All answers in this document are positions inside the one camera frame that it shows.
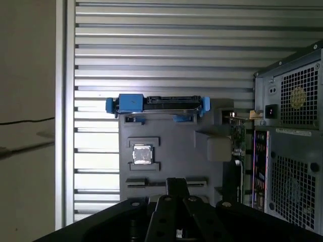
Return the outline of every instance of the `metal slat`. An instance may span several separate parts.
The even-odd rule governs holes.
[[[75,202],[74,209],[98,212],[115,204],[117,202]]]
[[[79,133],[117,133],[118,128],[77,128]]]
[[[239,92],[239,91],[232,91],[228,92],[226,90],[217,90],[217,89],[191,89],[191,90],[185,90],[185,89],[168,89],[164,92],[144,92],[144,91],[75,91],[75,97],[77,98],[108,98],[108,97],[118,97],[119,94],[123,93],[134,93],[134,94],[140,94],[143,93],[145,96],[194,96],[194,95],[200,95],[200,96],[209,96],[211,98],[227,98],[232,96],[233,99],[238,100],[253,100],[253,91],[250,90],[249,92]]]
[[[229,19],[229,18],[175,18],[175,17],[95,17],[95,16],[77,16],[76,23],[79,24],[109,24],[115,25],[169,25],[169,26],[252,26],[254,27],[322,27],[322,24],[317,19],[261,19],[261,18],[249,18],[249,19]]]
[[[134,58],[75,58],[78,66],[168,66],[168,67],[255,67],[263,68],[272,60],[214,60],[214,59],[134,59]]]
[[[80,153],[118,153],[118,150],[111,149],[111,148],[107,148],[107,149],[105,149],[105,148],[78,148],[78,149],[75,149],[75,152],[80,152]],[[93,173],[93,172],[94,173],[109,173],[109,171],[96,170],[96,169],[92,169],[92,172],[86,171],[86,170],[85,171],[75,170],[76,173],[78,173],[78,171],[80,171],[80,173]]]
[[[80,221],[84,218],[87,218],[91,215],[93,215],[94,213],[75,213],[74,215],[74,222]]]
[[[75,194],[75,201],[119,201],[119,194]]]
[[[74,112],[74,118],[75,119],[106,119],[106,120],[112,120],[115,119],[114,114],[106,113],[106,112],[81,112],[76,111]]]
[[[110,0],[76,0],[78,3],[111,3]],[[291,7],[323,7],[323,3],[317,0],[271,0],[259,1],[259,0],[199,0],[199,1],[188,1],[188,0],[114,0],[113,3],[117,4],[199,4],[199,5],[226,5],[226,6],[291,6]]]
[[[75,77],[105,77],[105,78],[181,78],[181,79],[253,79],[253,71],[133,71],[133,70],[75,70]]]
[[[118,120],[112,120],[109,122],[102,121],[88,121],[88,120],[76,120],[74,123],[76,128],[106,128],[117,129],[119,127]]]
[[[252,50],[198,50],[198,49],[126,49],[126,48],[77,48],[76,57],[154,57],[154,58],[214,58],[214,59],[259,59],[275,61],[291,55],[291,51]]]
[[[198,38],[130,38],[120,37],[120,38],[94,38],[94,37],[76,37],[76,44],[88,44],[88,45],[166,45],[166,46],[228,46],[228,47],[286,47],[289,48],[300,48],[310,45],[319,39],[198,39]]]
[[[108,169],[119,172],[119,154],[76,153],[75,169]]]
[[[153,16],[153,17],[204,17],[204,18],[300,18],[321,19],[323,16],[319,11],[308,10],[263,10],[263,9],[225,9],[217,8],[163,8],[163,7],[76,7],[77,15],[100,15],[100,16]]]
[[[75,174],[75,189],[119,190],[118,174]]]
[[[80,112],[105,112],[105,107],[79,107]]]
[[[112,152],[119,151],[118,133],[75,133],[75,148],[110,149]]]
[[[261,30],[218,30],[218,29],[155,29],[150,28],[76,28],[76,36],[109,37],[177,37],[177,38],[301,38],[320,39],[321,32],[306,31],[261,31]]]
[[[176,79],[156,79],[156,80],[120,80],[120,79],[76,79],[75,86],[88,87],[118,87],[120,89],[130,87],[133,83],[139,87],[199,87],[199,88],[253,88],[252,80],[176,80]]]

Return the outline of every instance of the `metal frame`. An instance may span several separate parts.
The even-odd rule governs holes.
[[[74,222],[75,1],[56,4],[56,205],[55,229]]]
[[[266,233],[268,241],[322,238],[240,203],[220,201],[216,207],[210,206],[190,195],[183,178],[168,178],[165,190],[167,195],[151,197],[149,201],[127,199],[36,241],[175,242],[179,228],[185,241],[254,241]],[[246,233],[250,227],[254,232]]]
[[[64,226],[65,1],[56,1],[55,230]]]
[[[289,126],[289,125],[282,125],[280,122],[278,122],[276,119],[266,119],[263,120],[256,120],[255,121],[255,129],[260,131],[267,131],[267,134],[269,133],[269,140],[267,141],[267,161],[266,161],[266,180],[265,180],[265,213],[274,215],[276,217],[280,217],[277,213],[270,210],[269,203],[271,202],[270,196],[267,194],[271,194],[272,187],[270,184],[272,184],[272,177],[271,174],[273,172],[272,163],[275,159],[274,157],[271,157],[271,152],[275,151],[279,154],[283,154],[283,156],[290,158],[292,160],[301,160],[301,162],[304,163],[311,163],[313,162],[313,159],[308,156],[305,157],[304,154],[306,153],[305,148],[299,148],[296,150],[292,150],[289,146],[288,150],[280,149],[280,144],[277,144],[277,139],[279,139],[282,144],[287,144],[288,141],[290,143],[299,142],[301,143],[302,138],[299,135],[291,135],[291,134],[279,134],[276,130],[276,128],[280,129],[286,129],[287,131],[294,131],[297,130],[298,132],[303,133],[310,133],[311,137],[310,139],[308,137],[304,137],[304,139],[309,139],[307,141],[307,144],[309,145],[306,147],[310,150],[311,154],[318,154],[319,148],[316,147],[315,149],[314,144],[321,144],[323,137],[322,131],[323,131],[323,110],[322,110],[322,102],[323,102],[323,40],[316,42],[297,53],[276,62],[275,64],[260,70],[259,72],[255,73],[256,76],[256,83],[255,83],[255,109],[257,110],[264,110],[264,106],[267,104],[271,104],[268,98],[268,90],[267,87],[270,85],[280,86],[280,79],[279,77],[284,74],[288,73],[290,71],[294,70],[301,70],[302,67],[308,66],[308,65],[319,65],[317,69],[318,70],[318,88],[317,88],[317,125],[314,126]],[[321,155],[316,160],[317,163],[321,166],[322,160]],[[323,170],[320,170],[317,173],[313,173],[309,170],[308,174],[312,174],[316,178],[316,190],[315,190],[315,232],[322,234],[323,233],[323,227],[321,226],[321,220],[322,220],[322,207],[321,207],[321,200],[322,200],[322,191],[321,191],[321,178],[323,175]]]

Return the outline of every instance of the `metal roller shutter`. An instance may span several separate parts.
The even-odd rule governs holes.
[[[247,112],[256,70],[323,38],[322,1],[77,0],[66,7],[62,226],[119,200],[118,123],[105,98],[230,97]]]

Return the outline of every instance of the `label sticker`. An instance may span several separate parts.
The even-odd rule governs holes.
[[[301,131],[301,130],[289,130],[289,129],[276,129],[276,133],[283,133],[289,135],[300,135],[300,136],[312,136],[310,131]]]

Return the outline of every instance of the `screw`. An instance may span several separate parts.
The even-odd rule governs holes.
[[[191,201],[191,202],[196,202],[197,201],[196,197],[190,197],[188,200]]]
[[[269,208],[270,208],[271,210],[274,210],[274,209],[275,209],[274,204],[273,204],[273,203],[269,203]]]
[[[276,153],[274,151],[271,152],[271,158],[274,159],[276,157]]]
[[[316,162],[311,163],[310,168],[313,172],[319,171],[319,165]]]
[[[224,206],[226,208],[230,208],[232,205],[231,205],[231,203],[224,202],[224,203],[222,203],[222,206]]]

